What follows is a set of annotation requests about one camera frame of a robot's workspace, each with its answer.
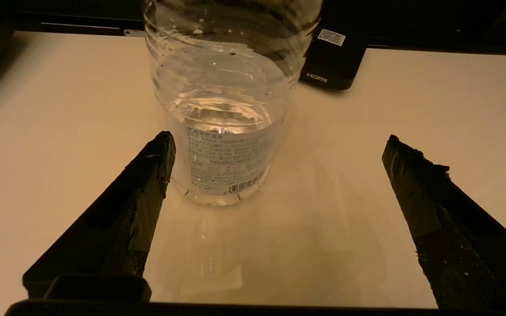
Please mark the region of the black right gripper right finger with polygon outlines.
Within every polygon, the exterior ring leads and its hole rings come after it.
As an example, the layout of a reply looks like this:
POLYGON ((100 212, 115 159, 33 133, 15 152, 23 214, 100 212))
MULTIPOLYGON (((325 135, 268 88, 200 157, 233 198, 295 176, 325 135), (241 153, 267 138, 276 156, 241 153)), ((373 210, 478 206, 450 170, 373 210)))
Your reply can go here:
POLYGON ((382 163, 438 308, 506 310, 506 228, 396 135, 382 163))

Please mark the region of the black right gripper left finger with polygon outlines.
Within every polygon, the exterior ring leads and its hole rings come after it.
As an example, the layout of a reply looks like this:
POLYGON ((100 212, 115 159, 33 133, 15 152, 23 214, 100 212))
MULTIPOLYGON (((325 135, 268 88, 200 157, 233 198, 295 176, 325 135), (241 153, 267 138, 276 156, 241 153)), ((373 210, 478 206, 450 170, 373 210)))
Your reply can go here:
POLYGON ((58 277, 141 277, 174 166, 170 132, 157 134, 22 277, 42 298, 58 277))

